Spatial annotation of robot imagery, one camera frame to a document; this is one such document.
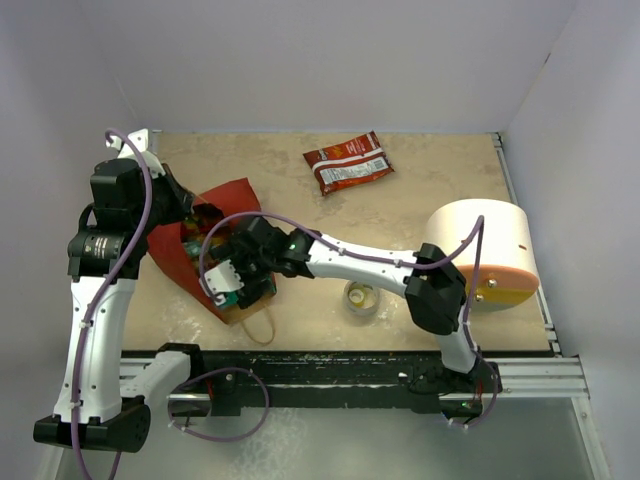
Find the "red white snack packet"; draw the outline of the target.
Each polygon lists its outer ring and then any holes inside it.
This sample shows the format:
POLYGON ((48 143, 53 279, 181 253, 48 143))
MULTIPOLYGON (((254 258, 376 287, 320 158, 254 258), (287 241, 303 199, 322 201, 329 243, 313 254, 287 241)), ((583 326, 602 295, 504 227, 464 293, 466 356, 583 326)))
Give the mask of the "red white snack packet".
POLYGON ((303 154, 322 196, 367 184, 394 172, 374 131, 303 154))

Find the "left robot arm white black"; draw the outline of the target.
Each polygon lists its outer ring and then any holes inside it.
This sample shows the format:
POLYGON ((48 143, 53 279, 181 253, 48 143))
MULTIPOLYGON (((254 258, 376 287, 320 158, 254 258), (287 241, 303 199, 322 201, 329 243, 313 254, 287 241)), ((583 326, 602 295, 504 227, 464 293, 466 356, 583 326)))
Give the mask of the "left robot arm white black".
POLYGON ((38 443, 135 453, 146 442, 153 409, 178 386, 202 387, 203 355, 195 344, 166 343, 128 380, 120 377, 124 326, 148 236, 180 222, 194 196, 157 163, 145 174, 130 158, 98 164, 93 201, 67 247, 72 331, 67 366, 52 414, 34 425, 38 443))

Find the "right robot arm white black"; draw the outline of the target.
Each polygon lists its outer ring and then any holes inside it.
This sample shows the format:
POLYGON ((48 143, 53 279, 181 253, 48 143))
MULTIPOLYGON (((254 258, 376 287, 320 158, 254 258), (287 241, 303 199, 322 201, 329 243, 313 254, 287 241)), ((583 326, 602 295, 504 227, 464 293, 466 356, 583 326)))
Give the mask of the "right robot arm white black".
POLYGON ((418 250, 384 250, 335 239, 325 233, 291 224, 290 232, 275 226, 285 218, 248 211, 232 214, 205 237, 201 253, 215 261, 198 266, 199 282, 214 303, 227 293, 242 308, 260 297, 259 284, 274 273, 287 278, 327 278, 362 283, 403 298, 413 323, 435 336, 445 367, 446 383, 467 391, 480 379, 479 351, 467 318, 467 281, 454 259, 478 244, 484 220, 451 253, 425 243, 418 250))

